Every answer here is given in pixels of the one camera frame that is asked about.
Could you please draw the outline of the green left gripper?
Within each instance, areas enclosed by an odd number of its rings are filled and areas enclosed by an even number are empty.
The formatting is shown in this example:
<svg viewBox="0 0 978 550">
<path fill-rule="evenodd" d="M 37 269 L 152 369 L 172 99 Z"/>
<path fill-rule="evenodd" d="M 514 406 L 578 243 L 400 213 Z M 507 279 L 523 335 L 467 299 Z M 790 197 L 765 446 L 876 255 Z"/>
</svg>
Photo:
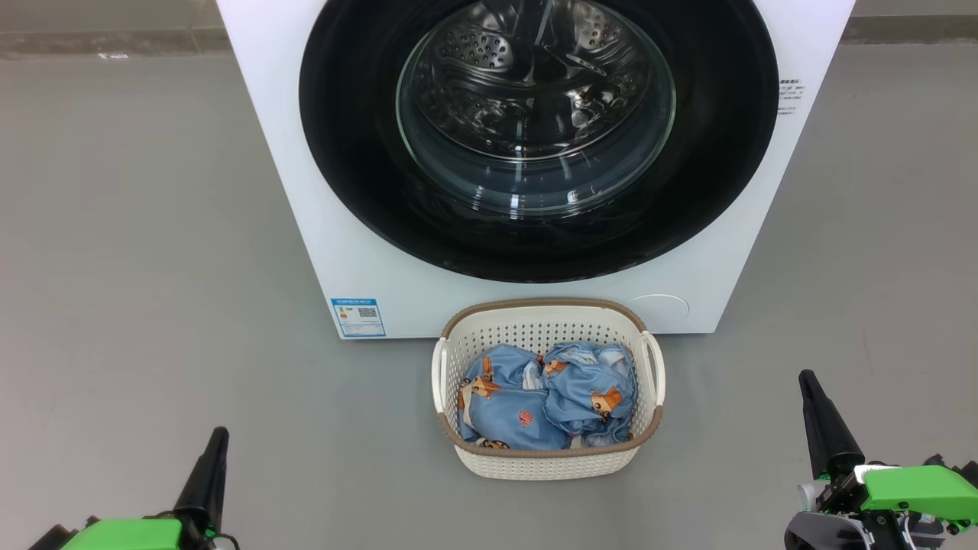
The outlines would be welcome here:
<svg viewBox="0 0 978 550">
<path fill-rule="evenodd" d="M 83 529 L 53 526 L 31 549 L 238 549 L 222 533 L 229 432 L 217 427 L 196 460 L 174 512 L 139 518 L 90 516 Z"/>
</svg>

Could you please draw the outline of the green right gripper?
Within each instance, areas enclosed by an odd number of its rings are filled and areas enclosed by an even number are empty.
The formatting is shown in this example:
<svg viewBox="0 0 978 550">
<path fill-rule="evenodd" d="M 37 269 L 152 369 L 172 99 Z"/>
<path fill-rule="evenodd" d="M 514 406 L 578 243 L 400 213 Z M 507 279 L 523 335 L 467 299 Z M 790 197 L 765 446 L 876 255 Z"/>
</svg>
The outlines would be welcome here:
<svg viewBox="0 0 978 550">
<path fill-rule="evenodd" d="M 976 462 L 866 463 L 814 371 L 799 373 L 811 483 L 785 530 L 787 549 L 940 549 L 976 528 Z"/>
</svg>

